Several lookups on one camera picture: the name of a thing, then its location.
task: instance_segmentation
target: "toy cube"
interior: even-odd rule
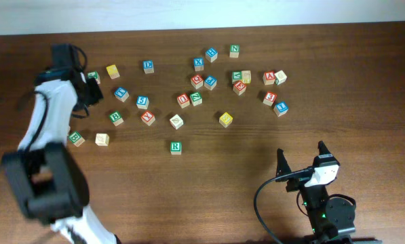
[[[137,97],[136,105],[141,109],[148,109],[149,99],[146,96]]]
[[[203,58],[194,58],[193,64],[195,65],[195,71],[204,70],[204,59]]]
[[[82,143],[85,142],[85,139],[83,139],[79,132],[74,131],[71,135],[69,135],[68,139],[75,145],[75,146],[80,146]]]
[[[199,92],[195,92],[194,94],[190,94],[190,101],[194,106],[197,106],[202,103],[202,96]]]
[[[274,111],[276,115],[279,117],[285,115],[288,112],[288,107],[286,106],[285,102],[281,102],[276,104]]]
[[[224,113],[220,116],[218,122],[226,128],[232,123],[232,116],[229,113]]]
[[[250,84],[250,70],[243,70],[242,71],[242,82],[245,84]]]
[[[143,121],[144,123],[146,123],[148,126],[150,126],[150,125],[151,125],[152,123],[154,123],[154,121],[155,121],[154,114],[151,113],[151,112],[149,112],[149,111],[145,112],[140,118],[141,118],[142,121]]]
[[[190,105],[189,97],[186,94],[179,95],[176,100],[178,100],[178,104],[181,108],[185,108]]]
[[[125,102],[129,96],[128,91],[122,87],[115,91],[115,97],[121,102]]]
[[[195,75],[194,77],[191,77],[191,85],[195,89],[199,89],[204,85],[204,79],[200,75]]]
[[[171,142],[170,143],[170,154],[171,155],[181,155],[182,146],[181,142]]]
[[[183,119],[181,119],[181,117],[179,117],[179,115],[173,116],[169,121],[170,121],[170,124],[171,124],[175,129],[178,129],[179,127],[181,127],[182,125],[184,125],[184,121],[183,121]]]
[[[275,83],[275,72],[274,71],[269,71],[265,72],[263,76],[264,80],[264,85],[273,85]]]
[[[276,85],[280,85],[286,81],[286,75],[282,70],[275,73],[275,78],[276,78],[275,80]]]
[[[152,60],[143,61],[143,71],[145,74],[154,73],[154,64]]]
[[[123,119],[118,111],[109,115],[109,118],[115,126],[121,125],[123,123]]]
[[[237,81],[234,84],[233,91],[238,95],[242,95],[246,91],[246,85],[244,85],[241,81]]]
[[[271,106],[275,102],[275,99],[276,99],[276,94],[273,94],[270,91],[268,91],[267,94],[265,94],[263,103]]]
[[[217,59],[217,54],[218,54],[218,52],[214,48],[211,47],[205,53],[205,58],[208,59],[208,61],[210,61],[210,62],[214,62]]]
[[[119,77],[119,72],[118,69],[116,68],[116,65],[110,65],[107,68],[107,72],[110,75],[111,79],[115,79]]]
[[[95,144],[99,146],[108,146],[109,145],[109,135],[107,134],[96,134]]]
[[[212,91],[217,85],[217,79],[212,77],[211,75],[207,77],[204,81],[204,86],[207,87],[210,91]]]
[[[240,53],[240,45],[231,45],[231,49],[229,49],[229,57],[238,58],[239,53]]]
[[[232,84],[234,84],[236,81],[241,81],[241,79],[242,79],[241,71],[232,72]]]
[[[98,72],[96,72],[96,71],[89,72],[88,73],[88,79],[90,79],[90,78],[94,78],[96,80],[97,84],[100,83],[100,76],[98,75]]]

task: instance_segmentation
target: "wooden table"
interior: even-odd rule
[[[50,65],[51,43],[74,43],[97,70],[104,100],[91,117],[71,120],[86,142],[68,145],[90,185],[91,205],[106,228],[124,243],[243,243],[268,239],[254,214],[255,190],[275,175],[276,149],[285,150],[293,170],[311,165],[317,142],[325,141],[341,162],[329,193],[356,199],[355,237],[405,243],[405,22],[328,24],[79,33],[0,37],[0,158],[15,150],[30,121],[33,100],[15,109],[33,88],[35,75]],[[238,43],[238,59],[229,45]],[[177,95],[193,91],[192,59],[214,47],[218,59],[201,74],[213,75],[204,102],[181,109]],[[142,61],[152,59],[146,75]],[[111,80],[106,66],[121,77]],[[242,96],[232,91],[231,71],[251,70]],[[263,84],[263,72],[283,70],[287,81]],[[130,91],[120,102],[117,87]],[[273,91],[290,108],[276,117],[262,103]],[[156,122],[146,126],[135,99],[149,97]],[[124,124],[108,115],[118,110]],[[233,123],[223,128],[219,115]],[[169,124],[179,114],[185,125]],[[108,133],[108,147],[95,145]],[[170,142],[183,154],[171,155]],[[271,184],[259,207],[280,237],[311,234],[308,219],[285,184]],[[0,243],[66,243],[49,228],[26,221],[0,174]]]

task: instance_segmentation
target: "blue block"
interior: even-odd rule
[[[210,86],[213,86],[216,82],[217,82],[217,79],[212,77],[211,75],[209,77],[207,77],[207,79],[205,80],[205,83]]]
[[[154,64],[152,60],[143,61],[143,68],[153,68]]]
[[[214,57],[214,55],[217,54],[217,51],[211,47],[206,53],[207,53],[207,55],[209,55],[212,58],[212,57]]]
[[[146,96],[139,96],[139,97],[137,97],[137,102],[136,102],[136,104],[139,104],[139,105],[147,105],[147,101],[148,101],[148,97],[146,97]]]
[[[288,110],[288,106],[286,106],[285,102],[281,102],[279,104],[276,104],[277,110],[282,113]]]
[[[204,65],[204,59],[203,58],[195,58],[193,59],[193,63],[195,66],[203,66]]]
[[[126,93],[127,93],[127,90],[120,87],[115,91],[115,96],[122,98],[125,96]]]

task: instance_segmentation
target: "white wall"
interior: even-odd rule
[[[405,20],[405,0],[0,0],[0,35]]]

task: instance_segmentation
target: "alphabet block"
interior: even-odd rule
[[[222,116],[220,116],[218,122],[226,128],[232,123],[232,119],[233,117],[229,115],[229,113],[224,113]]]
[[[146,123],[148,126],[152,125],[155,121],[154,114],[147,111],[141,117],[142,121]]]
[[[229,50],[229,57],[238,58],[239,53],[240,53],[240,45],[231,45],[231,49]]]
[[[181,108],[185,108],[190,105],[189,97],[186,94],[179,95],[176,100],[178,100],[178,104]]]
[[[115,79],[119,77],[119,72],[118,69],[116,68],[116,65],[110,65],[107,68],[107,72],[110,75],[111,79]]]
[[[264,85],[273,85],[275,83],[275,72],[274,71],[269,71],[265,72],[263,76],[264,80]]]
[[[270,91],[268,91],[268,92],[265,94],[263,103],[266,104],[266,105],[271,106],[271,105],[273,105],[273,103],[275,102],[275,99],[276,99],[276,94],[273,94],[273,93],[271,93]]]
[[[171,155],[181,155],[182,146],[181,142],[171,142],[170,143],[170,154]]]
[[[121,102],[125,102],[129,96],[128,91],[122,87],[115,91],[115,97]]]
[[[148,109],[149,99],[146,96],[137,97],[136,106],[141,109]]]
[[[245,84],[250,84],[250,70],[243,70],[242,71],[242,82]]]
[[[145,74],[154,73],[154,64],[152,60],[143,61],[143,71]]]
[[[214,48],[211,47],[205,53],[205,57],[208,59],[208,61],[214,62],[217,59],[217,54],[218,54],[218,52]]]
[[[172,125],[173,128],[178,129],[182,125],[184,125],[183,119],[179,115],[173,116],[170,120],[170,124]]]
[[[232,72],[232,84],[234,84],[236,81],[241,81],[242,78],[243,77],[241,71]]]
[[[109,135],[107,134],[96,134],[95,144],[99,146],[108,146],[109,145]]]
[[[80,146],[85,142],[85,139],[83,139],[77,131],[74,131],[69,135],[68,139],[74,144],[74,146]]]
[[[96,83],[99,84],[100,83],[100,76],[98,75],[98,73],[96,71],[92,71],[88,73],[88,79],[90,78],[94,78],[96,80]]]
[[[204,79],[200,75],[195,75],[194,77],[191,77],[191,85],[195,89],[199,89],[204,85]]]
[[[109,115],[109,118],[115,126],[121,125],[123,123],[123,119],[118,111]]]
[[[285,102],[280,102],[276,104],[274,111],[276,115],[279,117],[285,115],[288,112],[288,107],[286,106]]]
[[[246,91],[246,85],[244,85],[241,81],[237,81],[234,84],[233,91],[238,95],[242,95]]]
[[[203,58],[194,58],[193,64],[195,65],[195,71],[204,70],[204,59]]]
[[[276,80],[275,80],[276,85],[280,85],[286,81],[286,75],[282,70],[279,72],[276,72],[275,77],[276,77]]]
[[[195,92],[194,94],[190,94],[190,101],[194,106],[197,106],[202,103],[202,96],[199,92]]]
[[[212,91],[217,85],[217,79],[212,77],[211,75],[207,77],[204,81],[204,86],[207,87],[210,91]]]

